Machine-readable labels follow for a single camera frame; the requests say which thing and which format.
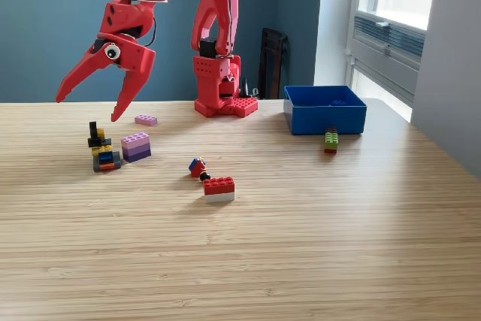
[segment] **yellow lego brick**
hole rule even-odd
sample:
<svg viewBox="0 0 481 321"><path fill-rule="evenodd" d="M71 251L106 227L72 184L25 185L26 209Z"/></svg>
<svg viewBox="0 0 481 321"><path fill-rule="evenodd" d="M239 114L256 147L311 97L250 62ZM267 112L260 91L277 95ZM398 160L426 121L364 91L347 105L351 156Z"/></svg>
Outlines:
<svg viewBox="0 0 481 321"><path fill-rule="evenodd" d="M105 132L102 128L97 128L97 135L100 139L105 139Z"/></svg>
<svg viewBox="0 0 481 321"><path fill-rule="evenodd" d="M92 156L98 156L100 152L108 152L109 150L112 150L112 146L103 146L103 147L95 147L92 148Z"/></svg>

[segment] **black chair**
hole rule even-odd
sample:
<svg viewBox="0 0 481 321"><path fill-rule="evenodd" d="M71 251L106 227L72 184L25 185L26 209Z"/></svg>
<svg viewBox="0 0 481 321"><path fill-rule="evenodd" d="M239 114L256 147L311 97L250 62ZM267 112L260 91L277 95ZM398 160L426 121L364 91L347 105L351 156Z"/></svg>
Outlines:
<svg viewBox="0 0 481 321"><path fill-rule="evenodd" d="M277 30L264 28L262 30L261 62L259 64L259 99L278 99L280 91L280 72L283 57L288 53L287 36ZM268 57L274 59L271 87L268 87Z"/></svg>

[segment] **blue plastic bin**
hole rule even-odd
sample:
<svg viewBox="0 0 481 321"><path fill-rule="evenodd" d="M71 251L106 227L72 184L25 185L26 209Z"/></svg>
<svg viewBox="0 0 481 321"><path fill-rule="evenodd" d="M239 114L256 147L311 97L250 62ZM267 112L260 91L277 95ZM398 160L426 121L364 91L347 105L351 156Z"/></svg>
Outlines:
<svg viewBox="0 0 481 321"><path fill-rule="evenodd" d="M324 135L328 127L336 127L340 135L364 131L368 106L348 86L286 86L284 98L293 135Z"/></svg>

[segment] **black cable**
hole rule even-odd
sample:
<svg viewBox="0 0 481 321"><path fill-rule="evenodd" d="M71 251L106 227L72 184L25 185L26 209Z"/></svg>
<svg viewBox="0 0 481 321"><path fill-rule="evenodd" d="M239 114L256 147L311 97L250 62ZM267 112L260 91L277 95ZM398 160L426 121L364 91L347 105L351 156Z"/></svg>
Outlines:
<svg viewBox="0 0 481 321"><path fill-rule="evenodd" d="M152 43L156 40L156 33L157 33L157 21L156 21L156 18L154 17L153 18L153 37L152 37L152 41L148 45L144 45L144 47L149 47L150 45L152 45Z"/></svg>

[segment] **googly eye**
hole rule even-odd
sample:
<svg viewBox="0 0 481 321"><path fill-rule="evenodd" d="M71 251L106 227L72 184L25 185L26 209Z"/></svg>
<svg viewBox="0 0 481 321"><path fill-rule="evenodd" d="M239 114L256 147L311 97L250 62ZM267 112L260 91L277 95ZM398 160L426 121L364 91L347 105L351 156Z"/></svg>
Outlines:
<svg viewBox="0 0 481 321"><path fill-rule="evenodd" d="M120 57L120 48L115 44L110 44L105 48L105 54L109 59L118 59Z"/></svg>

